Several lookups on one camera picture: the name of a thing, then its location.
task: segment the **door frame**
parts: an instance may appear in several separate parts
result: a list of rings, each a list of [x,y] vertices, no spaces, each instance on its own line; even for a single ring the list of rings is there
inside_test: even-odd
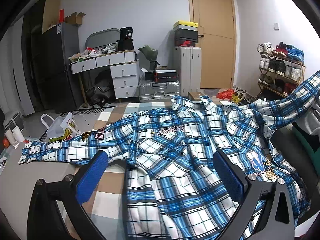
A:
[[[236,47],[237,47],[237,32],[236,32],[236,11],[235,11],[235,3],[234,0],[231,0],[232,3],[232,13],[233,13],[233,31],[235,34],[235,43],[234,43],[234,54],[233,54],[233,69],[232,69],[232,78],[231,78],[231,88],[234,85],[234,78],[235,78],[235,68],[236,68]],[[189,0],[189,13],[190,13],[190,21],[194,21],[193,15],[193,1]]]

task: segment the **bolt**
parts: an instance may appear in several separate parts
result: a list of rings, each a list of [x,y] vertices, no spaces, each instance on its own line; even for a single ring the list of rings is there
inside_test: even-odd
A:
[[[36,184],[37,184],[38,186],[40,186],[40,185],[43,184],[43,182],[44,182],[43,179],[38,179],[37,182],[36,182]]]
[[[73,175],[69,174],[67,176],[64,177],[65,181],[72,181],[73,180]]]
[[[278,182],[279,182],[281,185],[283,185],[283,184],[284,184],[284,179],[279,178],[279,179],[278,179]]]
[[[256,180],[257,176],[252,173],[248,175],[248,178],[249,180]]]

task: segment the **blue logo patch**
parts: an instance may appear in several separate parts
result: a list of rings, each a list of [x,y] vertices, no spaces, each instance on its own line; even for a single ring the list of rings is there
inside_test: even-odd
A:
[[[257,171],[257,175],[265,172],[261,154],[257,154],[256,158],[251,159],[251,165]]]

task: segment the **white drawer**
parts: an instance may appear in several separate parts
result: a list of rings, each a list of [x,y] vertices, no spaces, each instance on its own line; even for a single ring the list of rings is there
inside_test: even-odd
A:
[[[113,87],[114,88],[123,88],[123,87],[134,87],[138,86],[138,76],[126,76],[113,78]]]
[[[97,57],[96,60],[97,60],[97,67],[104,67],[104,66],[111,66],[115,64],[125,63],[123,52],[107,54],[101,57]]]
[[[125,76],[134,76],[137,75],[137,62],[129,63],[129,64],[122,64],[111,66],[111,76],[115,77],[125,77]]]
[[[95,58],[87,59],[82,62],[77,62],[71,65],[71,70],[73,74],[94,68],[97,68]]]
[[[138,86],[115,88],[116,98],[132,98],[138,96]]]
[[[126,62],[133,62],[136,61],[136,52],[135,51],[128,51],[124,53],[124,59]]]

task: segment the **shopping bag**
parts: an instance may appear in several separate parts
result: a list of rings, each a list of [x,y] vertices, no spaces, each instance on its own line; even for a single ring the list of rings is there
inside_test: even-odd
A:
[[[43,118],[47,116],[51,118],[53,123],[49,126]],[[81,134],[81,131],[76,131],[76,123],[72,119],[72,113],[68,113],[66,117],[58,116],[55,120],[48,114],[43,114],[41,116],[41,122],[47,128],[47,136],[50,142],[61,142],[69,140],[75,137],[78,134]]]
[[[228,90],[225,90],[223,92],[220,92],[217,94],[217,98],[219,99],[231,99],[232,95],[234,94],[234,90],[233,89],[228,89]]]

